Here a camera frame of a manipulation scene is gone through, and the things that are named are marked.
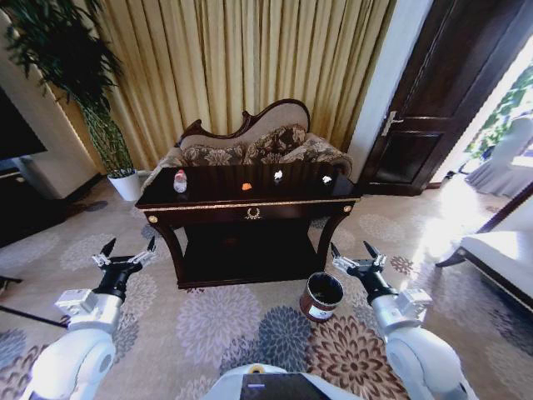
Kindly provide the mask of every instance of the beige curtain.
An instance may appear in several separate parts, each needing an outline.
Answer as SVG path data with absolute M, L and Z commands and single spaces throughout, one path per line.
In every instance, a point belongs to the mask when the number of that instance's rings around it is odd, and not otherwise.
M 122 60 L 113 115 L 151 169 L 200 118 L 235 131 L 242 110 L 302 100 L 311 131 L 345 148 L 394 0 L 104 0 L 100 34 Z

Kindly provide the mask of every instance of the television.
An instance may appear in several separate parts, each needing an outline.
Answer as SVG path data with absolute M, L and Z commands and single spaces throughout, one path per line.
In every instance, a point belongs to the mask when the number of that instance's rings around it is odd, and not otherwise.
M 0 160 L 47 151 L 1 87 L 0 113 Z

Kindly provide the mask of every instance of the small bottle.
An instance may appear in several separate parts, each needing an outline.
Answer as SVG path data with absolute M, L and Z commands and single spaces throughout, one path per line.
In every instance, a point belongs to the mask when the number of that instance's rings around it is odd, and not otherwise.
M 178 193 L 183 193 L 187 190 L 187 175 L 182 169 L 174 176 L 174 190 Z

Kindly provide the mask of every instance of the white flower pot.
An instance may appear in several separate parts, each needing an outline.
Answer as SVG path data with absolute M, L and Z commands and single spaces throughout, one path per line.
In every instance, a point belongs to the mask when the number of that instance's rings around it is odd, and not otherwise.
M 122 198 L 127 202 L 134 202 L 141 196 L 141 184 L 139 183 L 139 176 L 137 171 L 127 177 L 109 177 L 116 190 L 120 193 Z

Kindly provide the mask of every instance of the floral carpet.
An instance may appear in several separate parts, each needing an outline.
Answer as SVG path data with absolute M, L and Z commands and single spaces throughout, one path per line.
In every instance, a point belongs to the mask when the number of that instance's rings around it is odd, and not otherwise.
M 99 282 L 92 254 L 114 237 L 113 254 L 135 254 L 155 234 L 105 181 L 80 203 L 82 211 L 66 222 L 0 249 L 0 274 L 24 280 L 0 294 L 2 305 L 61 321 L 53 306 L 59 294 Z M 385 277 L 393 286 L 424 288 L 432 296 L 425 328 L 457 351 L 483 399 L 532 398 L 533 317 L 468 262 L 433 264 L 504 204 L 453 179 L 419 197 L 364 197 L 333 237 L 353 258 L 366 257 L 362 240 L 369 241 L 388 255 Z M 309 230 L 315 245 L 323 224 L 314 221 Z M 182 230 L 177 235 L 187 242 Z M 113 337 L 117 356 L 98 399 L 197 399 L 225 371 L 247 363 L 314 373 L 365 399 L 408 398 L 386 360 L 361 284 L 333 269 L 330 258 L 326 270 L 341 279 L 345 297 L 318 324 L 298 305 L 304 280 L 178 290 L 158 235 L 157 245 L 156 259 L 129 281 Z M 20 396 L 38 354 L 64 333 L 0 314 L 0 399 Z

